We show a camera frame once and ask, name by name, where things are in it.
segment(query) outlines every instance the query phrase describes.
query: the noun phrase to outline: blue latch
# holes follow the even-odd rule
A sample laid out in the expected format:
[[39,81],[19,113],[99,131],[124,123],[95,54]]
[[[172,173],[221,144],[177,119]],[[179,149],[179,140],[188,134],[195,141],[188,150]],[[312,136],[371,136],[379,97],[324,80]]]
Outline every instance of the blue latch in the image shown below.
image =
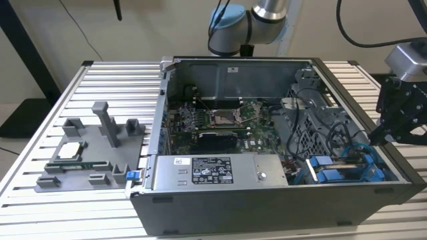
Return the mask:
[[128,171],[125,174],[127,181],[137,181],[140,180],[140,171]]

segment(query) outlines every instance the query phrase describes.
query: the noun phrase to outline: floor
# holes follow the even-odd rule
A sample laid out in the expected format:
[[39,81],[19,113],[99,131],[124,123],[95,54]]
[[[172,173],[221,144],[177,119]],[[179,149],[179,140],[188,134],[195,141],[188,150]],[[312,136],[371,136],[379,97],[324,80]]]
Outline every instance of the floor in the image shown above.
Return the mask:
[[[17,104],[0,104],[0,125],[5,122],[9,115],[13,113],[15,109],[19,107]],[[25,139],[11,139],[0,137],[0,147],[8,149],[16,153],[20,153],[29,141],[29,138]],[[17,155],[0,149],[0,180],[7,174]]]

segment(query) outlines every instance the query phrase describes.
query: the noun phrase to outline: power supply label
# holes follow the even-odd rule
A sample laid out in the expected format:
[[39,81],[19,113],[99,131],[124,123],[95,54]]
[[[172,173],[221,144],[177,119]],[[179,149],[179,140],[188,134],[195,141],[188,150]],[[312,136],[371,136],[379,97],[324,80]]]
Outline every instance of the power supply label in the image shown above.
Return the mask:
[[232,184],[233,170],[229,157],[192,158],[193,184]]

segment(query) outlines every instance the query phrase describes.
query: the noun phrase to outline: open computer tower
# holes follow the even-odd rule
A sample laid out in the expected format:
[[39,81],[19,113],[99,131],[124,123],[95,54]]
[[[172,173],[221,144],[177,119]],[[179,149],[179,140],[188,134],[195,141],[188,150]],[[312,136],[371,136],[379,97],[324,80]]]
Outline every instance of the open computer tower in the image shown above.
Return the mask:
[[355,226],[426,182],[317,58],[171,57],[141,180],[149,235]]

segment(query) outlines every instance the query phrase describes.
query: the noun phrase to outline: motherboard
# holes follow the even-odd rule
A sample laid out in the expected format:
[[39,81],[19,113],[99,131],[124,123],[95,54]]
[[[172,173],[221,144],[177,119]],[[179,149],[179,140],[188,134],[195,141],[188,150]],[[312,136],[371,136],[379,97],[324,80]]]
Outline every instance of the motherboard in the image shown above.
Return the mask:
[[195,98],[168,111],[171,154],[277,154],[285,156],[261,99],[213,101]]

